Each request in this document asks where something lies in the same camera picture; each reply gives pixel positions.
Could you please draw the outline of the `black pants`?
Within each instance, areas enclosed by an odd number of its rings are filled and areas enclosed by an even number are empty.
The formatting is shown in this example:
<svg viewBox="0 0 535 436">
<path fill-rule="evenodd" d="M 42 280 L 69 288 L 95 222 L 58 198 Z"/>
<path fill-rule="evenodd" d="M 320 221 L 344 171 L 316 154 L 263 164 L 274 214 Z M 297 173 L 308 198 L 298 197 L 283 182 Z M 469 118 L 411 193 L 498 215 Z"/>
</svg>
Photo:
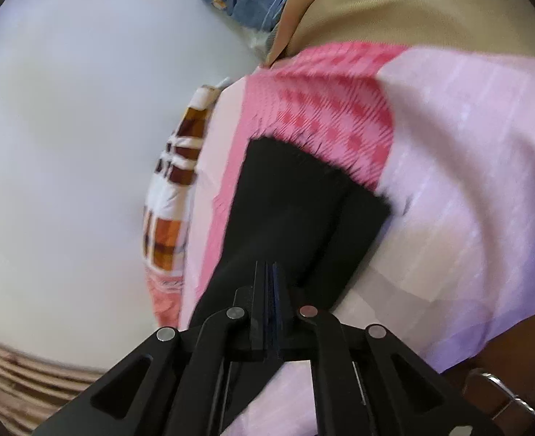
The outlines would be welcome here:
<svg viewBox="0 0 535 436">
<path fill-rule="evenodd" d="M 231 304 L 254 282 L 258 262 L 280 265 L 298 305 L 331 310 L 391 212 L 344 170 L 273 138 L 251 141 L 220 260 L 190 326 Z"/>
</svg>

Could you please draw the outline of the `beige floral curtain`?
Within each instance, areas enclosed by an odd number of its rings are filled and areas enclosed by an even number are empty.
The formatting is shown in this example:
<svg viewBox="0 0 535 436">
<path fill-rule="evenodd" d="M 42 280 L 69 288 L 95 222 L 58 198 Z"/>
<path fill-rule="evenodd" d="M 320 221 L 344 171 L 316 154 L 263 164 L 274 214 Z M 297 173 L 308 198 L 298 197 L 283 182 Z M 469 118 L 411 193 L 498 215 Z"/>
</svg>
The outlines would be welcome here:
<svg viewBox="0 0 535 436">
<path fill-rule="evenodd" d="M 30 435 L 102 375 L 0 344 L 0 422 L 11 435 Z"/>
</svg>

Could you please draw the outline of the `orange plaid quilt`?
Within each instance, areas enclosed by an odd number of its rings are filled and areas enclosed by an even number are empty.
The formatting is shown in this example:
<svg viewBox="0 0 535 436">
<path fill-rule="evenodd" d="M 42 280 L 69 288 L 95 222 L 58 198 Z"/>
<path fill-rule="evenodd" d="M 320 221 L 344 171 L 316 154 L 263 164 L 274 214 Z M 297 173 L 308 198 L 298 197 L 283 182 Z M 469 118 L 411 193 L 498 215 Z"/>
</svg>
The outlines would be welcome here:
<svg viewBox="0 0 535 436">
<path fill-rule="evenodd" d="M 210 115 L 230 84 L 226 79 L 194 92 L 182 119 L 166 140 L 146 193 L 141 252 L 146 286 L 160 327 L 176 328 L 180 322 L 195 168 Z"/>
</svg>

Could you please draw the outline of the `pink checked bed sheet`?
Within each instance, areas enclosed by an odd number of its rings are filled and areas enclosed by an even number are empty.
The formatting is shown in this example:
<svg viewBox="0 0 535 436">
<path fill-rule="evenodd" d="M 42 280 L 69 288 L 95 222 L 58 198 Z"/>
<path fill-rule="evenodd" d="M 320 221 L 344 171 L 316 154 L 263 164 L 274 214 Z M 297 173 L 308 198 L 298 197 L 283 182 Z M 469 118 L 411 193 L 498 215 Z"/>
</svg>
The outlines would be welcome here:
<svg viewBox="0 0 535 436">
<path fill-rule="evenodd" d="M 332 43 L 219 97 L 197 165 L 180 323 L 219 262 L 251 140 L 292 143 L 388 198 L 393 216 L 335 304 L 436 370 L 535 315 L 535 58 Z"/>
</svg>

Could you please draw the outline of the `beige cloth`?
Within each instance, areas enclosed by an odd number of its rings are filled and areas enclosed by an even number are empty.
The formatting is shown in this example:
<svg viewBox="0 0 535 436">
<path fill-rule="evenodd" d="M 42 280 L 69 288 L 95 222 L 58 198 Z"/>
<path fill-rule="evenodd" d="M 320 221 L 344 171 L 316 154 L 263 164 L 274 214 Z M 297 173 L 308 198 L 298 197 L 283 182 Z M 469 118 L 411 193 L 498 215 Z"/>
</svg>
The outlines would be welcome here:
<svg viewBox="0 0 535 436">
<path fill-rule="evenodd" d="M 344 41 L 535 57 L 535 0 L 287 0 L 264 62 Z"/>
</svg>

